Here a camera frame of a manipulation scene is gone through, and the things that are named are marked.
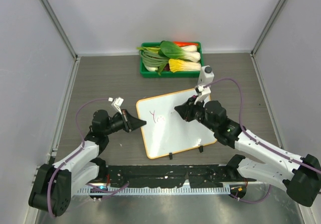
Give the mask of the orange-framed whiteboard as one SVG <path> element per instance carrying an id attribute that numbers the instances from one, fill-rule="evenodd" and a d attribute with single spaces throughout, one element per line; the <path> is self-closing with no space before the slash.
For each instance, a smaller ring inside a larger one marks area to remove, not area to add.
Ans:
<path id="1" fill-rule="evenodd" d="M 216 143 L 213 132 L 197 121 L 184 121 L 174 109 L 195 94 L 194 89 L 186 89 L 137 101 L 138 118 L 146 121 L 141 133 L 148 158 L 156 159 Z"/>

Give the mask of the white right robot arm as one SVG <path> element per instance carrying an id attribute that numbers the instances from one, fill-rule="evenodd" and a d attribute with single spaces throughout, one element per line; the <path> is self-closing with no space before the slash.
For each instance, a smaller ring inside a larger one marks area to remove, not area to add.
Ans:
<path id="1" fill-rule="evenodd" d="M 268 183 L 287 193 L 298 204 L 311 207 L 320 193 L 320 162 L 307 154 L 300 156 L 283 150 L 257 136 L 228 118 L 226 109 L 216 100 L 195 102 L 190 97 L 175 111 L 186 122 L 197 121 L 213 132 L 225 146 L 247 153 L 259 162 L 236 155 L 226 169 L 227 177 L 242 177 Z"/>

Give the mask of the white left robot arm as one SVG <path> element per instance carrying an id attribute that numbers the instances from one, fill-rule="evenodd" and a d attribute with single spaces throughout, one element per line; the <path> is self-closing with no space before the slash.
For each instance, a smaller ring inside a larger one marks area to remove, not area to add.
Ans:
<path id="1" fill-rule="evenodd" d="M 106 110 L 93 114 L 89 131 L 80 144 L 60 161 L 38 168 L 28 205 L 58 217 L 64 214 L 72 197 L 90 181 L 102 183 L 107 176 L 106 162 L 99 155 L 109 143 L 109 135 L 130 133 L 147 124 L 126 109 L 110 116 Z"/>

